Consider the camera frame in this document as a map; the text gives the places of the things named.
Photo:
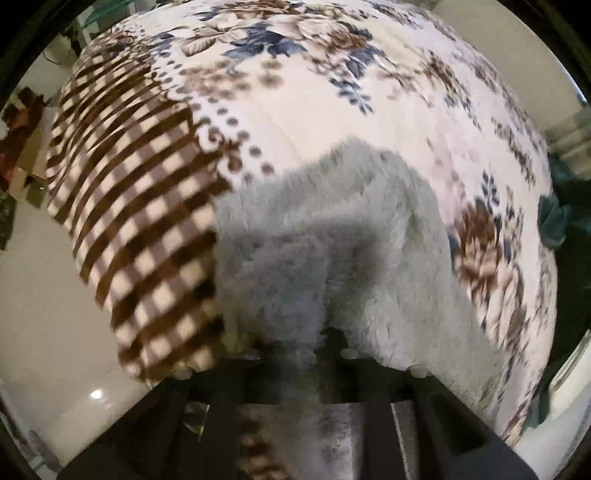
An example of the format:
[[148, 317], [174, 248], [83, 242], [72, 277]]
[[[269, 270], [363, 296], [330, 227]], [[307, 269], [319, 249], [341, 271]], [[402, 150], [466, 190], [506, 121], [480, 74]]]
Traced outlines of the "grey fleece pants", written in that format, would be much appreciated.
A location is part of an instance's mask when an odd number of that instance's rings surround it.
[[349, 479], [360, 465], [360, 409], [320, 402], [329, 328], [384, 366], [424, 366], [494, 423], [505, 356], [453, 270], [434, 191], [398, 153], [351, 139], [214, 211], [226, 344], [277, 348], [280, 405], [252, 413], [287, 475]]

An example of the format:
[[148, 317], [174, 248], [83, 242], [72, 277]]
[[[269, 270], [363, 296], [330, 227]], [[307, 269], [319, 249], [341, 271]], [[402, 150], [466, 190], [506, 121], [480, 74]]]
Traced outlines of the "dark green fleece blanket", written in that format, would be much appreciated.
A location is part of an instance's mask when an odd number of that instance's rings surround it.
[[568, 237], [590, 237], [590, 181], [574, 175], [556, 154], [548, 157], [550, 194], [538, 202], [538, 231], [542, 244], [559, 249]]

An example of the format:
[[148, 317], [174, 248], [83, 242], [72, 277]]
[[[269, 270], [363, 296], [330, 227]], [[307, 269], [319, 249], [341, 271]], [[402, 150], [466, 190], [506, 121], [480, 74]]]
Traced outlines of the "floral bed blanket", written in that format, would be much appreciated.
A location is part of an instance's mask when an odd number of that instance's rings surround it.
[[49, 214], [141, 380], [211, 365], [212, 200], [355, 137], [433, 188], [477, 322], [509, 356], [494, 417], [521, 437], [548, 362], [557, 269], [547, 144], [496, 68], [401, 1], [171, 1], [82, 51], [46, 160]]

